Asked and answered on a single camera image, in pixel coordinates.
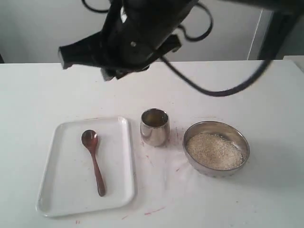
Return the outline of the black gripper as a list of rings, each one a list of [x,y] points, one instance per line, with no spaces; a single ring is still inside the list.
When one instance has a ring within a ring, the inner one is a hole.
[[[113,0],[101,32],[58,48],[61,66],[98,67],[104,81],[144,71],[181,47],[173,32],[196,4],[195,0]]]

